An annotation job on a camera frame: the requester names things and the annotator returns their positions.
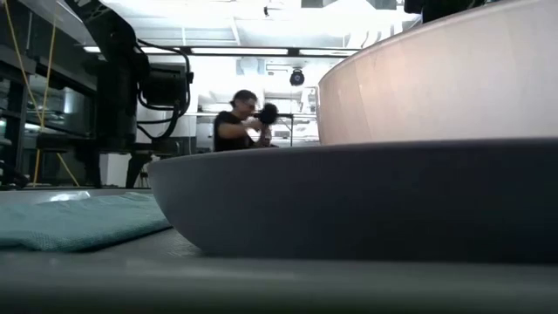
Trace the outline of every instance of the dark hair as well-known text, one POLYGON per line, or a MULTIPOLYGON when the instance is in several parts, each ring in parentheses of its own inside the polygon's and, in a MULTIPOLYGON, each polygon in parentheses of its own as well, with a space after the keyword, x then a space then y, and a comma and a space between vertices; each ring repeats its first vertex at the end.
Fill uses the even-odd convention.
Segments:
POLYGON ((235 100, 258 100, 255 94, 249 90, 240 90, 236 92, 233 100, 229 102, 229 104, 234 108, 235 107, 235 100))

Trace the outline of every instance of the window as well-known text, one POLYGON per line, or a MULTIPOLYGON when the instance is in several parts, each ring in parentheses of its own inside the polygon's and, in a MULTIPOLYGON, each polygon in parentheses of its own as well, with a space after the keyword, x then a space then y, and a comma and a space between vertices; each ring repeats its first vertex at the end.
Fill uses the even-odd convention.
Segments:
MULTIPOLYGON (((44 113, 45 124, 62 132, 86 135, 92 132, 93 103, 92 99, 69 87, 51 82, 48 87, 47 102, 43 108, 46 78, 33 75, 30 79, 33 97, 37 101, 39 112, 44 113)), ((27 103, 29 122, 39 124, 37 108, 31 99, 27 103)))

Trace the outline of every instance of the white drum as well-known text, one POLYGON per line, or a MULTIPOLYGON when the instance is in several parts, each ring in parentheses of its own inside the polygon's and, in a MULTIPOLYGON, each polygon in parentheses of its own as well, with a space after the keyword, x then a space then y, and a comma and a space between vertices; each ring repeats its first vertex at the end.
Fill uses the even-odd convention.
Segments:
POLYGON ((319 83, 322 144, 556 137, 556 17, 556 0, 506 0, 345 59, 319 83))

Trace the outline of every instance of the yellow cable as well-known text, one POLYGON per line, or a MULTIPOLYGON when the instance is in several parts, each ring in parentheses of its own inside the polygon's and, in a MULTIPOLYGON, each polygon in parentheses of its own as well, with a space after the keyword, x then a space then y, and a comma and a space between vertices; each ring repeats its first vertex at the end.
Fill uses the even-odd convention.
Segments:
MULTIPOLYGON (((48 89, 49 89, 49 82, 51 79, 51 68, 52 68, 52 55, 54 52, 54 40, 56 38, 56 21, 57 21, 57 12, 58 12, 58 6, 56 6, 55 12, 54 12, 54 20, 52 21, 52 37, 51 37, 51 48, 50 48, 50 55, 49 55, 49 64, 47 66, 46 69, 46 87, 44 89, 44 98, 43 98, 43 108, 42 108, 42 114, 39 113, 38 110, 38 105, 37 105, 37 101, 35 100, 35 97, 33 96, 33 92, 31 90, 31 85, 29 84, 29 80, 27 79, 27 75, 25 74, 25 70, 24 70, 24 61, 21 59, 21 53, 19 52, 19 46, 17 45, 17 38, 16 38, 16 32, 14 31, 14 25, 11 22, 11 14, 10 14, 10 6, 8 5, 8 0, 4 1, 4 8, 6 9, 6 17, 8 18, 8 25, 10 27, 10 33, 11 33, 11 39, 14 43, 14 47, 16 49, 16 54, 17 54, 17 60, 19 61, 19 67, 21 69, 21 73, 24 76, 24 82, 25 82, 25 86, 27 87, 27 92, 30 95, 31 98, 31 102, 33 103, 34 107, 35 107, 35 112, 37 113, 37 117, 40 123, 40 132, 43 132, 44 129, 44 111, 46 108, 46 100, 47 100, 47 96, 48 96, 48 89)), ((41 155, 41 150, 37 149, 37 158, 35 159, 35 175, 33 177, 33 187, 35 187, 37 185, 37 178, 38 178, 38 164, 40 161, 40 155, 41 155)), ((62 165, 64 166, 66 172, 71 176, 71 179, 73 180, 74 184, 79 187, 79 183, 76 180, 76 177, 73 175, 73 173, 70 171, 70 169, 68 168, 68 165, 66 165, 64 158, 62 158, 62 155, 60 153, 57 153, 58 158, 60 159, 60 162, 62 163, 62 165)))

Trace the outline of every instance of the teal cloth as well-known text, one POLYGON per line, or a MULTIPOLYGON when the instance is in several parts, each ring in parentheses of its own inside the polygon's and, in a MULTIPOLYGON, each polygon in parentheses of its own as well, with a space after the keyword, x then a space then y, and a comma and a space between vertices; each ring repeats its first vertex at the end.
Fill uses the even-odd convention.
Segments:
POLYGON ((137 193, 0 206, 0 249, 73 252, 168 228, 153 196, 137 193))

